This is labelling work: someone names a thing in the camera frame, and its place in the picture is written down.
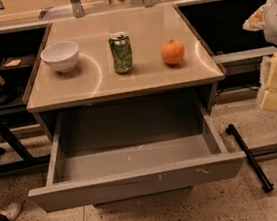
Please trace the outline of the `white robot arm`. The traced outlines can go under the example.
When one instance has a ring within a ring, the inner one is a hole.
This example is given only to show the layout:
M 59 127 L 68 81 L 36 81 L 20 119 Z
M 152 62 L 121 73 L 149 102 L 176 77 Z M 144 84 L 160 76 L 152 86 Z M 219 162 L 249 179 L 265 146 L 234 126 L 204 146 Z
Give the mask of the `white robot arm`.
M 265 40 L 277 46 L 277 0 L 267 0 L 245 21 L 242 28 L 253 32 L 263 30 Z M 259 107 L 277 111 L 277 52 L 272 57 L 263 57 L 260 70 Z

